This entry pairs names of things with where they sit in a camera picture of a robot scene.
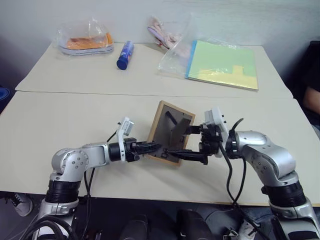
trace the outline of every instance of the sneaker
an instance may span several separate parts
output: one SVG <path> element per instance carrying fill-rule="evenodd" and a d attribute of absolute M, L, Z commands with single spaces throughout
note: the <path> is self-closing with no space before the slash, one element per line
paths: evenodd
<path fill-rule="evenodd" d="M 33 209 L 33 203 L 25 193 L 14 193 L 10 196 L 12 205 L 15 211 L 21 216 L 25 217 L 31 213 Z"/>

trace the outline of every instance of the floor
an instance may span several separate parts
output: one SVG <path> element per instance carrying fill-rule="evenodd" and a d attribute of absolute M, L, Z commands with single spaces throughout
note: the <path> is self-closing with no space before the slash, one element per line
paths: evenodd
<path fill-rule="evenodd" d="M 44 195 L 30 195 L 34 203 L 34 210 L 27 217 L 20 217 L 15 212 L 12 204 L 5 204 L 0 199 L 0 236 L 4 240 L 18 240 L 19 236 L 12 238 L 23 231 L 39 210 L 41 199 Z M 92 213 L 89 223 L 90 230 L 102 230 L 104 240 L 117 240 L 125 224 L 135 215 L 145 214 L 150 221 L 150 240 L 176 240 L 176 213 L 179 209 L 197 211 L 206 219 L 211 231 L 222 239 L 223 233 L 229 228 L 238 230 L 242 218 L 225 205 L 202 204 L 191 202 L 135 200 L 116 198 L 92 198 Z M 249 214 L 264 216 L 270 219 L 271 212 L 268 207 L 247 207 Z M 84 227 L 86 206 L 79 205 L 76 216 L 79 219 L 78 229 Z M 264 225 L 270 239 L 275 239 L 269 224 Z"/>

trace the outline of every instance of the plastic bag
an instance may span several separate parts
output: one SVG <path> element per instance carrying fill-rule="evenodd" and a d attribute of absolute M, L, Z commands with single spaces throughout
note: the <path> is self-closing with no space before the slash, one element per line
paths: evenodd
<path fill-rule="evenodd" d="M 194 19 L 166 52 L 158 69 L 175 77 L 258 89 L 254 52 L 199 33 Z"/>
<path fill-rule="evenodd" d="M 147 26 L 149 33 L 154 37 L 155 43 L 165 50 L 172 48 L 181 38 L 178 33 L 171 33 L 165 30 L 164 24 L 155 16 L 150 17 Z"/>
<path fill-rule="evenodd" d="M 111 53 L 113 39 L 107 28 L 95 19 L 61 24 L 55 46 L 71 56 Z"/>

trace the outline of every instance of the white table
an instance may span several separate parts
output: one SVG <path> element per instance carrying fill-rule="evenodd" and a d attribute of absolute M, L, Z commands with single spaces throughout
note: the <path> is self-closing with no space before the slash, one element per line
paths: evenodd
<path fill-rule="evenodd" d="M 238 130 L 265 133 L 292 154 L 305 194 L 320 205 L 320 144 L 314 130 L 293 99 L 126 96 L 74 93 L 17 92 L 0 115 L 0 190 L 45 194 L 52 172 L 51 158 L 61 148 L 77 148 L 105 141 L 128 116 L 135 122 L 131 137 L 146 140 L 160 100 L 196 114 L 219 106 L 228 126 L 244 117 Z M 187 148 L 197 150 L 198 135 Z M 231 190 L 238 191 L 242 161 L 233 160 Z M 182 162 L 180 167 L 142 158 L 138 162 L 114 162 L 100 167 L 93 180 L 94 197 L 228 203 L 227 165 L 209 158 L 209 165 Z M 248 166 L 240 204 L 266 205 L 258 176 Z M 84 185 L 80 195 L 85 194 Z"/>
<path fill-rule="evenodd" d="M 163 52 L 155 44 L 135 44 L 127 70 L 116 62 L 123 47 L 112 54 L 66 56 L 49 46 L 17 91 L 187 97 L 259 97 L 292 99 L 262 46 L 254 51 L 258 91 L 168 77 L 158 73 Z"/>

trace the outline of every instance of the blue object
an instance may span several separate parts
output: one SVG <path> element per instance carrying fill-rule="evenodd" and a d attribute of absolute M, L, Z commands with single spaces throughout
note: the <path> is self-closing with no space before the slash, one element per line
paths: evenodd
<path fill-rule="evenodd" d="M 132 53 L 134 51 L 134 43 L 132 41 L 127 41 L 120 53 L 118 61 L 116 61 L 116 65 L 118 66 L 119 69 L 121 70 L 126 70 L 128 63 L 131 59 Z"/>
<path fill-rule="evenodd" d="M 189 57 L 189 60 L 188 60 L 188 66 L 186 67 L 186 72 L 185 72 L 185 76 L 184 76 L 186 79 L 189 77 L 189 72 L 190 72 L 192 60 L 193 60 L 194 55 L 195 55 L 196 46 L 197 46 L 197 40 L 194 40 L 192 42 L 192 47 L 191 47 L 191 51 L 190 51 L 190 57 Z"/>
<path fill-rule="evenodd" d="M 6 99 L 10 94 L 8 88 L 0 87 L 0 101 Z"/>

